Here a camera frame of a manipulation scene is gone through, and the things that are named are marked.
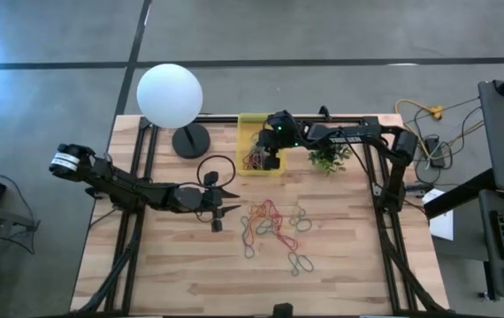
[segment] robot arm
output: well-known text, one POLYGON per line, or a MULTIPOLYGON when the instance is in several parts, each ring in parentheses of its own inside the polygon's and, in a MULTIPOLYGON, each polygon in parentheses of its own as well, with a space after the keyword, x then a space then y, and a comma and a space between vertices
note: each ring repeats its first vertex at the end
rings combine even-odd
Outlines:
POLYGON ((148 205, 173 213, 211 212, 212 231, 222 231, 220 219, 226 212, 239 207, 219 208, 223 204, 222 198, 239 196, 215 186, 218 181, 215 171, 205 175, 202 185, 194 182, 152 183, 113 166, 112 162, 96 157, 93 149, 79 145, 59 145, 50 172, 58 178, 92 185, 97 191, 109 194, 112 203, 124 210, 135 211, 148 205), (205 190, 201 193, 199 188, 186 185, 200 186, 205 190))
POLYGON ((380 208, 384 212, 398 212, 405 199, 403 175, 412 163, 417 147, 415 134, 399 126, 382 126, 366 123, 362 126, 327 127, 309 121, 296 120, 286 110, 271 114, 259 132, 258 147, 268 153, 264 159, 266 170, 279 168, 276 154, 283 148, 304 147, 308 150, 333 151, 333 145, 368 144, 392 163, 390 178, 380 195, 380 208), (388 147, 383 134, 394 136, 393 145, 388 147))

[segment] green plant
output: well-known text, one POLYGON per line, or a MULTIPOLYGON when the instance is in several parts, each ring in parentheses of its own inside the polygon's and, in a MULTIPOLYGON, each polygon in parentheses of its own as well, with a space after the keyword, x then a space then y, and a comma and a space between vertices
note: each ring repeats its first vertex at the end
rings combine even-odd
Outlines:
POLYGON ((346 145, 332 145, 329 148, 309 152, 309 160, 328 176, 331 172, 346 170, 343 161, 349 159, 352 151, 346 145))

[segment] concrete floor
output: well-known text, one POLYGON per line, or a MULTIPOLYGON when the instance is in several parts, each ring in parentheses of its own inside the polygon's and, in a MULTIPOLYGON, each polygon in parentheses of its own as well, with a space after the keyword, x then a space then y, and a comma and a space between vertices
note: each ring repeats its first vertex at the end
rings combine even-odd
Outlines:
MULTIPOLYGON (((0 0, 0 64, 28 68, 0 70, 0 173, 17 181, 42 220, 35 256, 5 248, 0 317, 67 311, 93 201, 84 185, 52 177, 48 165, 60 142, 105 150, 125 77, 124 68, 30 70, 34 65, 25 63, 128 61, 142 3, 0 0)), ((153 0, 138 60, 460 57, 504 62, 504 0, 153 0)), ((203 86, 202 111, 211 113, 308 113, 320 105, 337 113, 389 113, 401 98, 448 106, 476 97, 481 80, 504 79, 504 64, 191 71, 203 86)), ((140 113, 133 92, 143 72, 134 72, 126 114, 140 113)), ((438 123, 424 119, 424 134, 452 139, 478 105, 450 110, 438 123)), ((415 111, 404 106, 402 114, 409 120, 415 111)), ((479 119, 477 113, 470 122, 479 119)), ((439 182, 461 183, 490 165, 480 130, 439 182)), ((439 246, 451 308, 504 316, 504 300, 476 297, 485 289, 482 264, 447 256, 439 246)))

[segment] wooden tabletop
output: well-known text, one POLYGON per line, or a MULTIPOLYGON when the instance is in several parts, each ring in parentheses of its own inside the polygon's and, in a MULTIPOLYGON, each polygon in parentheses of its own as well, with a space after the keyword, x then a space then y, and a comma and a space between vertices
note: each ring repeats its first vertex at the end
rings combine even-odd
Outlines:
MULTIPOLYGON (((382 125, 402 124, 399 115, 377 116, 382 125)), ((139 118, 117 117, 109 153, 120 169, 130 169, 139 118)), ((210 150, 204 157, 227 155, 234 160, 236 124, 204 126, 211 138, 210 150)), ((152 179, 195 181, 197 165, 204 157, 185 160, 176 156, 172 133, 167 129, 159 131, 152 179)), ((147 149, 148 138, 139 176, 147 149)), ((361 147, 355 149, 363 155, 361 147)), ((212 233, 210 225, 199 222, 193 214, 174 215, 148 208, 131 314, 271 314, 273 306, 283 302, 292 303, 297 315, 391 314, 369 183, 360 163, 353 157, 345 161, 346 171, 327 177, 315 170, 307 155, 303 148, 289 149, 287 169, 281 177, 237 176, 225 189, 241 197, 225 200, 225 206, 242 207, 226 215, 220 233, 212 233), (241 217, 248 216, 252 205, 266 199, 273 200, 285 217, 283 232, 298 240, 297 253, 311 259, 313 272, 292 276, 289 250, 273 236, 257 238, 256 256, 244 257, 241 217), (299 207, 313 222, 310 231, 297 232, 287 223, 299 207)), ((205 163, 203 171, 208 170, 219 172, 219 182, 229 179, 232 172, 230 164, 222 160, 205 163)), ((406 182, 413 182, 414 177, 413 170, 408 169, 406 182)), ((93 219, 109 210, 108 201, 98 201, 93 219)), ((72 309, 85 304, 108 275, 119 219, 120 213, 115 213, 89 232, 72 309)), ((406 205, 400 219, 411 269, 433 298, 447 307, 425 216, 406 205)), ((401 275, 395 273, 401 303, 405 304, 401 275)), ((118 306, 123 286, 124 277, 119 281, 118 306)))

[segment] yellow box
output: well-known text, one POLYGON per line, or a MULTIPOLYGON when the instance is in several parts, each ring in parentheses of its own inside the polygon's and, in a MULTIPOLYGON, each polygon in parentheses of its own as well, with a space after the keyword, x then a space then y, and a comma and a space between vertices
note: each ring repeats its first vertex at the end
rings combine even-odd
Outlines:
POLYGON ((238 133, 236 136, 236 172, 241 176, 277 177, 286 170, 286 151, 281 149, 276 157, 279 158, 277 170, 244 170, 244 159, 250 153, 255 135, 263 127, 263 122, 270 114, 243 113, 238 116, 238 133))

